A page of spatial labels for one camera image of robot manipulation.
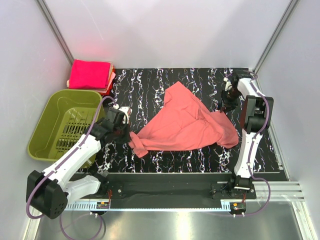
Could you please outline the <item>salmon pink t shirt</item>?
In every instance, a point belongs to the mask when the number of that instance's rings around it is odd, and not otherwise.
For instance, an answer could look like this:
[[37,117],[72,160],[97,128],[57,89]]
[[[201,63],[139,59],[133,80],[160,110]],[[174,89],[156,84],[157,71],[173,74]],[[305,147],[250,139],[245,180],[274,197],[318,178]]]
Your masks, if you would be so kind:
[[129,146],[139,157],[149,151],[190,151],[212,144],[230,149],[239,143],[236,128],[224,112],[209,111],[181,82],[165,90],[162,109]]

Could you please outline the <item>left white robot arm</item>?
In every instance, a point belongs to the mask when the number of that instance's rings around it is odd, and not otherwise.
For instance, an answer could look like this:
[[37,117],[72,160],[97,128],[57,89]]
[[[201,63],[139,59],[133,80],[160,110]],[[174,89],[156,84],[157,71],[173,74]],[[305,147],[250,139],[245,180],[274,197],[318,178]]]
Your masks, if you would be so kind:
[[88,195],[103,198],[108,193],[103,174],[90,173],[75,181],[71,178],[105,145],[129,142],[130,114],[128,106],[109,108],[105,117],[93,119],[80,139],[58,161],[42,172],[34,170],[28,175],[25,211],[29,218],[55,219],[70,203]]

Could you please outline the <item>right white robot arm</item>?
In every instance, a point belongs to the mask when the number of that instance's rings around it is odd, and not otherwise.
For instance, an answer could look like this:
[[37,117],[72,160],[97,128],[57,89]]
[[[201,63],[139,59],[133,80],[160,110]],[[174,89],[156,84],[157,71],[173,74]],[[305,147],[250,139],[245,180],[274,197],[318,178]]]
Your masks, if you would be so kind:
[[253,181],[261,180],[253,176],[253,163],[259,143],[271,124],[274,99],[258,89],[257,79],[258,75],[252,71],[234,71],[224,78],[225,87],[220,94],[218,109],[224,113],[234,110],[240,97],[244,99],[239,120],[242,129],[240,152],[224,190],[230,198],[241,199],[246,194],[254,193]]

